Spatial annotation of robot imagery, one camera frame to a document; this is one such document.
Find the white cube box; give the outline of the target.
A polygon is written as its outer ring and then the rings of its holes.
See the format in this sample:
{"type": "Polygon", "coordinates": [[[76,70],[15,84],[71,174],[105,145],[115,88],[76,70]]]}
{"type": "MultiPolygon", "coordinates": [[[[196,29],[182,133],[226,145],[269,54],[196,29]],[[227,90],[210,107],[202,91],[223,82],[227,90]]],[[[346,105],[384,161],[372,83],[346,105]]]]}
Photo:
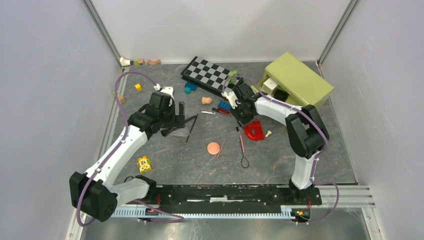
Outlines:
{"type": "Polygon", "coordinates": [[[262,91],[269,95],[273,95],[278,88],[278,84],[270,77],[262,83],[261,87],[262,91]]]}

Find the black square compact case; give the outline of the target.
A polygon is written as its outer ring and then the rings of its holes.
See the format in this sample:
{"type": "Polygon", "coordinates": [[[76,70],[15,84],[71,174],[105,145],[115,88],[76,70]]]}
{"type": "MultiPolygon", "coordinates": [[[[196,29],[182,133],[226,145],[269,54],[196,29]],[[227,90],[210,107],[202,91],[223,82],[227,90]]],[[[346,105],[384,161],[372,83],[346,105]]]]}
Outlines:
{"type": "Polygon", "coordinates": [[[275,90],[272,96],[279,101],[286,102],[289,97],[289,94],[282,89],[277,89],[275,90]]]}

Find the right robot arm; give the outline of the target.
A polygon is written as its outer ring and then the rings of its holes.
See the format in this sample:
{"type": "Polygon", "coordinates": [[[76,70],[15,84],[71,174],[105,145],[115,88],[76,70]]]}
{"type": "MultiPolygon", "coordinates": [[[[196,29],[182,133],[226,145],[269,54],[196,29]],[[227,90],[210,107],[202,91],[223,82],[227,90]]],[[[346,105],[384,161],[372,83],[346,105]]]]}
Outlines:
{"type": "Polygon", "coordinates": [[[246,83],[221,95],[230,104],[230,114],[247,130],[256,116],[266,116],[286,127],[289,144],[295,153],[295,167],[289,180],[289,199],[302,204],[315,183],[315,168],[325,150],[329,134],[314,105],[304,107],[280,101],[262,91],[254,92],[246,83]]]}

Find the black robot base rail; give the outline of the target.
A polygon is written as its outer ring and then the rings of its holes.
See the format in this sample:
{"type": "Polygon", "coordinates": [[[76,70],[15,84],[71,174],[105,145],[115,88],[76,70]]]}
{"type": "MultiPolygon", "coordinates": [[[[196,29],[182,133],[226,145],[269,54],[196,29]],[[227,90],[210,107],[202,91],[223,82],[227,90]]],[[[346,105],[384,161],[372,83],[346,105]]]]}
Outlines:
{"type": "Polygon", "coordinates": [[[282,206],[319,206],[317,187],[296,190],[287,184],[163,184],[141,201],[172,214],[272,214],[282,206]]]}

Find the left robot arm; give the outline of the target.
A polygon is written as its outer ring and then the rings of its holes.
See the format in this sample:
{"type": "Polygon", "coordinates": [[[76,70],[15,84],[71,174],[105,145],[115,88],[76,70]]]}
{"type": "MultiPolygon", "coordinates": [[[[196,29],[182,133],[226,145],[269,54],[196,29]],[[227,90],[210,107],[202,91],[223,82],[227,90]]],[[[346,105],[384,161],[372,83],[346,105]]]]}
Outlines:
{"type": "Polygon", "coordinates": [[[160,129],[184,126],[184,103],[176,114],[174,89],[170,86],[154,91],[147,104],[127,119],[118,139],[104,155],[84,173],[74,172],[69,179],[71,204],[100,222],[108,220],[115,209],[140,199],[153,203],[157,190],[152,180],[136,177],[115,185],[114,182],[134,153],[160,129]]]}

